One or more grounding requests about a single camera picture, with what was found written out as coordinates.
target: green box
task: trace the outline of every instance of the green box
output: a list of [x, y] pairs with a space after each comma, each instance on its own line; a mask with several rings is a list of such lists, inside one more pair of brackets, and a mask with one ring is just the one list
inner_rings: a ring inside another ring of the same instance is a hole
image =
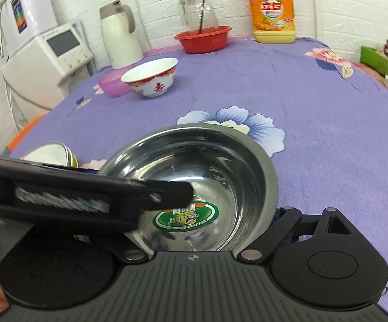
[[388, 58], [376, 49], [367, 46], [361, 46], [360, 62], [376, 70], [379, 74], [388, 75]]

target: glass jug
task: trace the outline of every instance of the glass jug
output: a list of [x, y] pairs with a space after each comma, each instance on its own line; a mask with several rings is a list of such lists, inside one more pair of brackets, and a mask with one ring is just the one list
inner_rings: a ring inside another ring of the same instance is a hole
[[211, 0], [180, 0], [179, 7], [182, 23], [188, 27], [190, 34], [196, 35], [218, 29], [218, 20]]

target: black straw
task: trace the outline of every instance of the black straw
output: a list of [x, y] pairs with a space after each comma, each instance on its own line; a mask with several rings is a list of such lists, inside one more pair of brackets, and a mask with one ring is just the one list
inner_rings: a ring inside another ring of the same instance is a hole
[[202, 29], [203, 29], [203, 16], [204, 16], [204, 0], [202, 3], [202, 8], [201, 8], [201, 17], [200, 17], [200, 29], [198, 30], [198, 33], [201, 34]]

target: green oval sticker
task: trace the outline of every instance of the green oval sticker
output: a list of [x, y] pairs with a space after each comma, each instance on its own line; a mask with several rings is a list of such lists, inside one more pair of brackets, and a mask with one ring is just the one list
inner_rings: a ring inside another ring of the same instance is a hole
[[152, 219], [152, 223], [157, 229], [185, 232], [202, 228], [212, 223], [218, 216], [217, 206], [205, 201], [196, 201], [186, 208], [163, 210]]

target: metal basin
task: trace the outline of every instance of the metal basin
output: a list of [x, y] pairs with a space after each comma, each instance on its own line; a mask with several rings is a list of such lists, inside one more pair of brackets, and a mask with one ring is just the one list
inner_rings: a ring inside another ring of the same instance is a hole
[[221, 125], [178, 125], [126, 145], [100, 174], [139, 180], [189, 181], [193, 204], [145, 212], [127, 236], [153, 251], [237, 254], [270, 225], [278, 185], [273, 164], [254, 140]]

